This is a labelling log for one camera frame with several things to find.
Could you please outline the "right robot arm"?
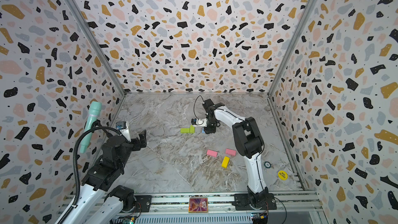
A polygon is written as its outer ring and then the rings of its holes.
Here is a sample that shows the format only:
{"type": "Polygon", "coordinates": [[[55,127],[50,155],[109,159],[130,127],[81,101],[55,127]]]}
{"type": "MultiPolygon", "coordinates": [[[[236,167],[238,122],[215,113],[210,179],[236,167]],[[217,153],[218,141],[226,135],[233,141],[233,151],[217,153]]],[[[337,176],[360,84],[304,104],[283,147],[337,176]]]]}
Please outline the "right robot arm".
{"type": "Polygon", "coordinates": [[[249,206],[253,209],[270,206],[267,201],[273,200],[273,195],[269,193],[263,176],[261,155],[264,152],[264,140],[256,120],[244,118],[222,103],[213,103],[211,99],[203,102],[203,108],[206,118],[198,126],[203,127],[206,134],[215,133],[222,123],[233,132],[235,148],[243,156],[248,174],[249,206]]]}

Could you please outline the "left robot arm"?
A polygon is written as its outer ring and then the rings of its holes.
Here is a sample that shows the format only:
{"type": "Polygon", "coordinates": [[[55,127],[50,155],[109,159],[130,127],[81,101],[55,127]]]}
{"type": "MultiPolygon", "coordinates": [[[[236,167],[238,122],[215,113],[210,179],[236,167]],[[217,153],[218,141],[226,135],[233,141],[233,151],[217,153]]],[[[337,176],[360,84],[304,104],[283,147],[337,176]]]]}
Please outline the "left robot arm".
{"type": "Polygon", "coordinates": [[[58,224],[107,224],[120,212],[141,211],[134,196],[134,190],[117,186],[112,191],[114,181],[124,174],[125,165],[134,151],[147,146],[147,131],[143,130],[135,139],[127,140],[120,130],[111,127],[95,127],[84,132],[75,144],[73,169],[76,193],[73,201],[57,220],[58,224]],[[96,160],[83,179],[77,168],[77,148],[83,139],[96,130],[113,131],[102,146],[103,154],[96,160]]]}

